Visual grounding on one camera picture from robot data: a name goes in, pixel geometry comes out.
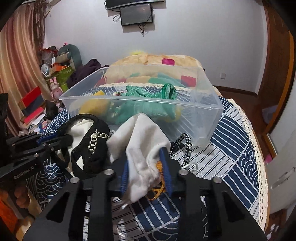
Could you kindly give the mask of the left hand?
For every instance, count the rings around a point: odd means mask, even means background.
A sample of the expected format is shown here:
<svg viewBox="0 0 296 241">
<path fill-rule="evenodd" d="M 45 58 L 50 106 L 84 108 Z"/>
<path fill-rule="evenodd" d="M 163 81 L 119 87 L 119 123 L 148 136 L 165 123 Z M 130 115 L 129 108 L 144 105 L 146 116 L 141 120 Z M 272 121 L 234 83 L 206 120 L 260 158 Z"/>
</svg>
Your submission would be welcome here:
<svg viewBox="0 0 296 241">
<path fill-rule="evenodd" d="M 40 207 L 39 204 L 33 199 L 34 202 L 31 200 L 31 192 L 27 187 L 27 182 L 22 181 L 17 184 L 13 190 L 14 197 L 16 202 L 14 205 L 18 206 L 22 209 L 27 209 L 29 212 L 29 216 L 33 219 L 39 216 L 40 214 Z M 1 189 L 1 201 L 10 209 L 13 209 L 13 206 L 10 202 L 11 195 L 7 192 L 7 190 Z"/>
</svg>

